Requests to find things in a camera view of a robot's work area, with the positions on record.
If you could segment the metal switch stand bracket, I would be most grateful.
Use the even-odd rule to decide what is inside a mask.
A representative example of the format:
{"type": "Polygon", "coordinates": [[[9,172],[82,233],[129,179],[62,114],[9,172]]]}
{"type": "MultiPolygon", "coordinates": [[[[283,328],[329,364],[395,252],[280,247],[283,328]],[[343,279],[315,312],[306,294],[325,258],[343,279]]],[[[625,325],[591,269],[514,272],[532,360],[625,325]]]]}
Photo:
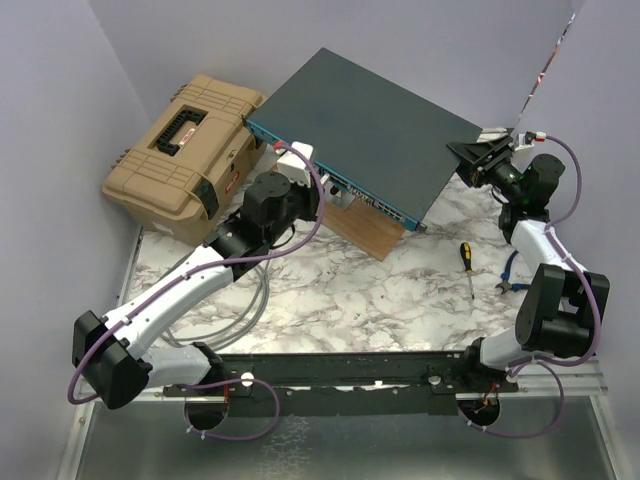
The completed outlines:
{"type": "Polygon", "coordinates": [[[325,185],[324,189],[326,202],[340,210],[346,210],[355,200],[355,196],[348,190],[331,181],[325,185]]]}

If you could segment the tan plastic tool case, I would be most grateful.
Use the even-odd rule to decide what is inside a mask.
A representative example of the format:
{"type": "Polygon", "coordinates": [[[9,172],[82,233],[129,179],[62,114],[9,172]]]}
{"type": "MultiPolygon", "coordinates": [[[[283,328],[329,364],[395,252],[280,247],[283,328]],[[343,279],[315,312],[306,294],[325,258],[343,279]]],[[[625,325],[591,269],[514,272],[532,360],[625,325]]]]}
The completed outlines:
{"type": "Polygon", "coordinates": [[[247,126],[265,100],[256,90],[195,76],[118,158],[103,194],[145,229],[201,244],[265,151],[247,126]]]}

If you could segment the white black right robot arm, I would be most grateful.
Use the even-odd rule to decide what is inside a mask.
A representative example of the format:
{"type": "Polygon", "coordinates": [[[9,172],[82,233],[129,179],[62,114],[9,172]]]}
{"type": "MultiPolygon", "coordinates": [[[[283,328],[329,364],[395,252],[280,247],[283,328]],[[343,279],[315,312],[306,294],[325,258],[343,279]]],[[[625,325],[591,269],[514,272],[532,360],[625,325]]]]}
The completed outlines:
{"type": "Polygon", "coordinates": [[[512,163],[512,139],[502,134],[474,143],[451,142],[458,176],[469,187],[499,191],[499,227],[522,256],[533,279],[513,328],[469,345],[459,367],[461,383],[481,391],[494,380],[515,377],[531,363],[577,367],[600,341],[610,282],[589,271],[561,244],[547,205],[565,166],[551,154],[535,156],[524,171],[512,163]]]}

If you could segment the dark blue network switch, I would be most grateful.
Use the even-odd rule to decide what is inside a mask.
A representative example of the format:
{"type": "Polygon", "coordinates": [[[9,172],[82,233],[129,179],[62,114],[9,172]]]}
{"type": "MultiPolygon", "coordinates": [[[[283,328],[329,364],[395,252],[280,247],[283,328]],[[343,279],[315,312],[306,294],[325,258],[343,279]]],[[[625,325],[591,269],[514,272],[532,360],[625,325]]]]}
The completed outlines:
{"type": "Polygon", "coordinates": [[[450,143],[481,127],[322,48],[247,119],[269,144],[314,149],[318,172],[408,231],[459,165],[450,143]]]}

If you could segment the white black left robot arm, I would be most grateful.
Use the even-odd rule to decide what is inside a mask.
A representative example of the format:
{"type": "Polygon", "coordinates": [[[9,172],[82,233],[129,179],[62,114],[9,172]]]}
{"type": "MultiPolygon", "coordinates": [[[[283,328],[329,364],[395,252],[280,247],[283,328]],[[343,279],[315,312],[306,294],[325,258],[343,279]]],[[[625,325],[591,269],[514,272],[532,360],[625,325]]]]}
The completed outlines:
{"type": "Polygon", "coordinates": [[[324,186],[268,171],[256,177],[241,206],[155,285],[103,316],[88,310],[74,322],[74,380],[84,378],[111,410],[154,386],[189,384],[206,395],[220,385],[210,348],[194,343],[160,360],[148,350],[174,322],[207,296],[237,281],[259,263],[283,256],[273,249],[297,220],[322,222],[324,186]]]}

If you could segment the yellow black screwdriver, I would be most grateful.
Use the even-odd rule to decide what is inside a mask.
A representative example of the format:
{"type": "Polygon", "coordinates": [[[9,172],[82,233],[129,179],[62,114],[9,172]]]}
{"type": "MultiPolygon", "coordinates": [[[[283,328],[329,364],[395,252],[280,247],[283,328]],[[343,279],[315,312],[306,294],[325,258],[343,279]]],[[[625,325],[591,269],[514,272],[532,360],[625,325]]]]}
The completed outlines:
{"type": "Polygon", "coordinates": [[[459,247],[460,256],[467,275],[471,299],[475,299],[475,291],[473,286],[473,268],[472,268],[472,252],[468,242],[462,242],[459,247]]]}

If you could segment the wooden base board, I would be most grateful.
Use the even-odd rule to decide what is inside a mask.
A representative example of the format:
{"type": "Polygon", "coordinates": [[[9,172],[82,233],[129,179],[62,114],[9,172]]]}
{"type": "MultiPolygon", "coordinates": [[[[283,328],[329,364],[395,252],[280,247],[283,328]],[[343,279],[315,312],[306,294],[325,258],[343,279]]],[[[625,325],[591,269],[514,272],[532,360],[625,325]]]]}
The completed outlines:
{"type": "Polygon", "coordinates": [[[346,209],[327,202],[323,225],[378,261],[386,259],[405,232],[402,225],[360,200],[346,209]]]}

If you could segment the blue handled pliers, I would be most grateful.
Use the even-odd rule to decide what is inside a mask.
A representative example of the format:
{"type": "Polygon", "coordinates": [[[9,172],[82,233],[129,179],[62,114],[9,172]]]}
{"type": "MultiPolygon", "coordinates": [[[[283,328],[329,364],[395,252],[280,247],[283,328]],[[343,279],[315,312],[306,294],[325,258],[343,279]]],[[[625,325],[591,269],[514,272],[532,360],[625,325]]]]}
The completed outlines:
{"type": "Polygon", "coordinates": [[[504,295],[507,292],[518,292],[518,291],[525,291],[528,290],[530,288],[530,284],[529,283],[522,283],[522,282],[516,282],[516,283],[512,283],[510,281],[511,279],[511,271],[512,271],[512,266],[514,263],[514,260],[516,259],[516,257],[518,256],[519,252],[517,250],[514,250],[508,257],[503,272],[500,275],[500,279],[501,281],[495,286],[496,289],[500,290],[500,294],[504,295]]]}

